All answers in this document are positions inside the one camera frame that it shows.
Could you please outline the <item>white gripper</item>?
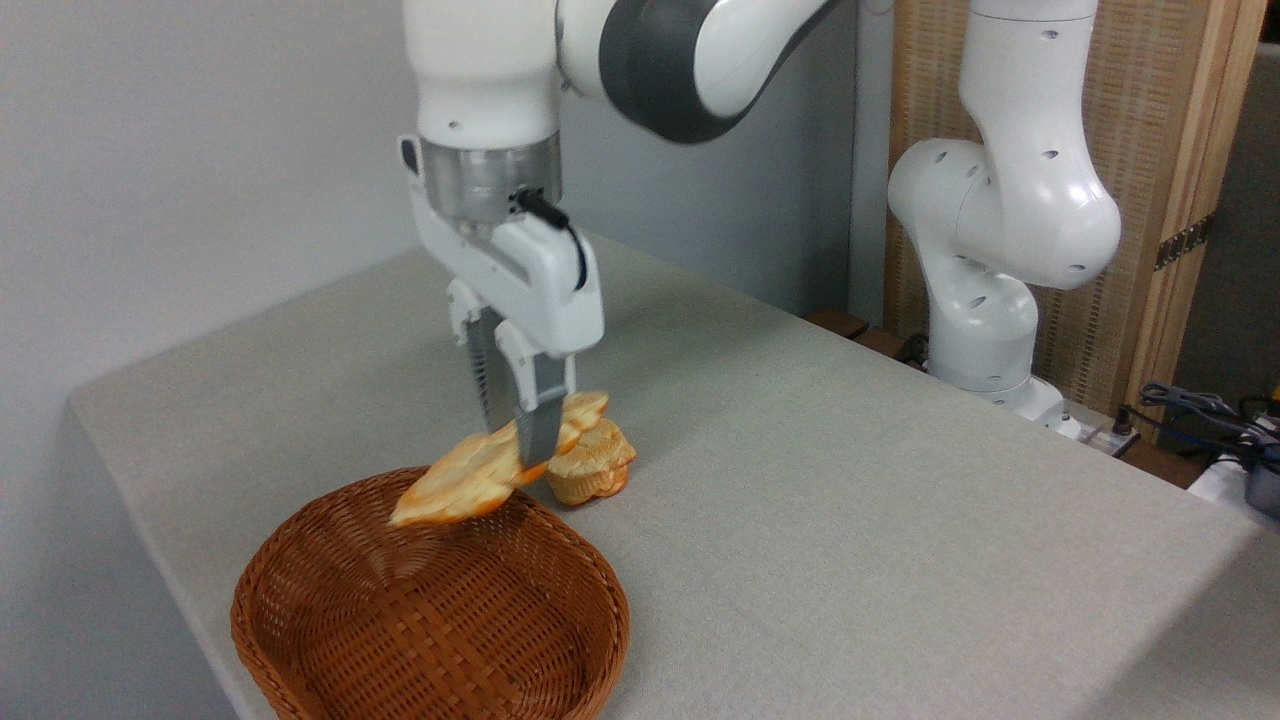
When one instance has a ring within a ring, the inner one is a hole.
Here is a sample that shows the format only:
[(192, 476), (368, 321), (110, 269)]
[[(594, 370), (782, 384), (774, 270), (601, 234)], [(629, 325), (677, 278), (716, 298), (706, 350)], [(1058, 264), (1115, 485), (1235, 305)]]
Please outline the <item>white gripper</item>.
[(556, 135), (497, 150), (399, 138), (422, 246), (460, 278), (447, 287), (451, 329), (465, 346), (486, 428), (504, 425), (499, 348), (515, 380), (525, 468), (554, 457), (563, 402), (576, 391), (573, 354), (604, 331), (593, 249), (557, 206), (559, 145)]

